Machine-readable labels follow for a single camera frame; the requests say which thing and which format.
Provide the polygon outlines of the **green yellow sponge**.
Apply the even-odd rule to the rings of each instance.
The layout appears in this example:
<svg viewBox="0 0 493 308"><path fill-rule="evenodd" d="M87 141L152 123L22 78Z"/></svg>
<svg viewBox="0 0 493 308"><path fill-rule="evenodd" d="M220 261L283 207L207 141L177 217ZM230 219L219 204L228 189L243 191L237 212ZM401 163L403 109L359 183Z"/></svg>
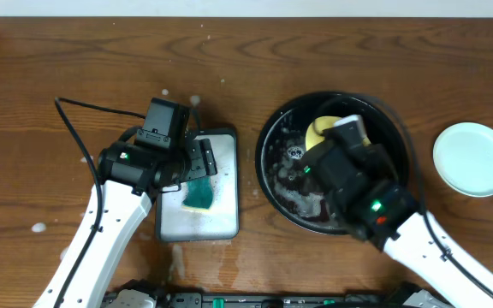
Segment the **green yellow sponge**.
<svg viewBox="0 0 493 308"><path fill-rule="evenodd" d="M203 177L187 183L187 192L182 206L189 210L208 211L214 201L214 192L209 177Z"/></svg>

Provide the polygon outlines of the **yellow plate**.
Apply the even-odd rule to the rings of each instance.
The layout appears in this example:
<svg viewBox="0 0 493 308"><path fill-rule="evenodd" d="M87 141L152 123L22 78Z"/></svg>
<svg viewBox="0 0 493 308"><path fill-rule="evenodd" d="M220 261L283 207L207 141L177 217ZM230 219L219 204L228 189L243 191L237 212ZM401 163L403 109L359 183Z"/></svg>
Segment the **yellow plate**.
<svg viewBox="0 0 493 308"><path fill-rule="evenodd" d="M323 130L333 128L336 123L349 123L354 120L362 120L359 115L350 115L345 118L339 116L324 115L316 118L306 130L305 148L309 151L315 145L324 141Z"/></svg>

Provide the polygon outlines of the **light green plate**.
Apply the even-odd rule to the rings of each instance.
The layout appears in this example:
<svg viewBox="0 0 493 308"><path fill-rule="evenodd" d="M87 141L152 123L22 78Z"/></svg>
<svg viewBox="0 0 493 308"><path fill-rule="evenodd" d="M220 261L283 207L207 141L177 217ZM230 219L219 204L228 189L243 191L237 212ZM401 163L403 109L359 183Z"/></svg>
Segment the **light green plate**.
<svg viewBox="0 0 493 308"><path fill-rule="evenodd" d="M493 129L460 122L436 138L432 159L438 175L453 190L474 198L493 196Z"/></svg>

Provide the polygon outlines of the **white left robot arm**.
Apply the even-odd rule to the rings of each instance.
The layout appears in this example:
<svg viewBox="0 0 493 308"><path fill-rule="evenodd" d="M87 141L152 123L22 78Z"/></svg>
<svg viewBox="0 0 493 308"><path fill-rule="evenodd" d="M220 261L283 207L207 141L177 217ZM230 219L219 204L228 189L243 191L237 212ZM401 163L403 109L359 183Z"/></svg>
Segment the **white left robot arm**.
<svg viewBox="0 0 493 308"><path fill-rule="evenodd" d="M102 150L86 213L37 307L98 307L122 254L159 193L217 174L211 142L175 152L117 141Z"/></svg>

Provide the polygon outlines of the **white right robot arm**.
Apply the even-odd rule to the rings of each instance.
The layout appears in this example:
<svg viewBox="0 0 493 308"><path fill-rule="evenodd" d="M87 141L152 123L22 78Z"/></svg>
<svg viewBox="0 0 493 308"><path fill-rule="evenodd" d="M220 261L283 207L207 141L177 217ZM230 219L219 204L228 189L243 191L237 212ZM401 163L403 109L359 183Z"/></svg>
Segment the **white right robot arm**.
<svg viewBox="0 0 493 308"><path fill-rule="evenodd" d="M355 239L408 267L455 307L493 307L493 274L398 182L381 145L325 141L307 151L305 164L332 217Z"/></svg>

